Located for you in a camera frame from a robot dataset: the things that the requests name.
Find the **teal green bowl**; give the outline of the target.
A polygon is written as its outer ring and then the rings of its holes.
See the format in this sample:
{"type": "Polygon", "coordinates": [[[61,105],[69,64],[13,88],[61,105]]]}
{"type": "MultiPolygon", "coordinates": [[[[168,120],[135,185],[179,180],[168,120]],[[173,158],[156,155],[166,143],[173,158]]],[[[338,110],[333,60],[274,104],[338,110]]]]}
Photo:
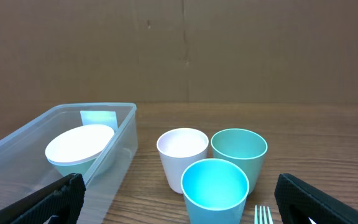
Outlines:
{"type": "Polygon", "coordinates": [[[95,160],[96,157],[85,162],[77,162],[74,164],[63,164],[63,165],[56,164],[50,160],[48,161],[54,166],[54,168],[56,168],[56,170],[62,176],[66,176],[71,173],[79,173],[81,175],[84,175],[91,167],[91,165],[95,162],[95,160]]]}

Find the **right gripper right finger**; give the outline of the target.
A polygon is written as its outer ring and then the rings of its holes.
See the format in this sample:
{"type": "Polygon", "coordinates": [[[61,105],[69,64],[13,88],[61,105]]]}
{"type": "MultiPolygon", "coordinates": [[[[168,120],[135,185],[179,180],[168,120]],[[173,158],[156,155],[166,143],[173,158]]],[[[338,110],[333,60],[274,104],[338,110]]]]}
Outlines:
{"type": "Polygon", "coordinates": [[[358,211],[289,173],[278,176],[274,196],[283,224],[358,224],[358,211]]]}

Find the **green plastic cup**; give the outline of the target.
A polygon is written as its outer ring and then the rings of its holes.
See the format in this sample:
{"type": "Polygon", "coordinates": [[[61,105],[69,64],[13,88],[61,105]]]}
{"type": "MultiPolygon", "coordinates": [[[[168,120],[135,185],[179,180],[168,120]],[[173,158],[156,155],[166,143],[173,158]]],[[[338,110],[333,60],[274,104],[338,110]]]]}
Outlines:
{"type": "Polygon", "coordinates": [[[213,157],[241,168],[249,180],[249,193],[256,186],[269,145],[259,134],[240,128],[218,131],[211,138],[213,157]]]}

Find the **blue plastic cup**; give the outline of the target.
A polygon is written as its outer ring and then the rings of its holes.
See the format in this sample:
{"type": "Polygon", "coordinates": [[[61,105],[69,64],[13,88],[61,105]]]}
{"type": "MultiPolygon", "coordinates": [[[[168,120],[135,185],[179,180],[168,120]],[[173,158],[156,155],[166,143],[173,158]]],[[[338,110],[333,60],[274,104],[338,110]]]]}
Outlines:
{"type": "Polygon", "coordinates": [[[202,159],[185,169],[181,189],[191,223],[239,224],[250,184],[237,165],[202,159]]]}

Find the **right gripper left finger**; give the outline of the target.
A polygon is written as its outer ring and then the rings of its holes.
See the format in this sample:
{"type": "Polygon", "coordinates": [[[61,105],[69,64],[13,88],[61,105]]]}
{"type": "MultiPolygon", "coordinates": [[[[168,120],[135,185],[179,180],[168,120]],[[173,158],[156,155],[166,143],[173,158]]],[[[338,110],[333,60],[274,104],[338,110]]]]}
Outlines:
{"type": "Polygon", "coordinates": [[[80,216],[85,192],[83,176],[68,174],[0,210],[0,223],[74,224],[80,216]]]}

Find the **pink bowl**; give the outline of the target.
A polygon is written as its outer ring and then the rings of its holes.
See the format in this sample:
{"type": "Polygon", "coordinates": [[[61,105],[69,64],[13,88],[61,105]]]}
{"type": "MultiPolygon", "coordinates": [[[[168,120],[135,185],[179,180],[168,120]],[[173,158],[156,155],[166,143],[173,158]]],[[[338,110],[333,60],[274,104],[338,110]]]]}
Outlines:
{"type": "Polygon", "coordinates": [[[89,124],[68,130],[54,138],[45,149],[46,158],[60,166],[95,159],[114,136],[113,128],[89,124]]]}

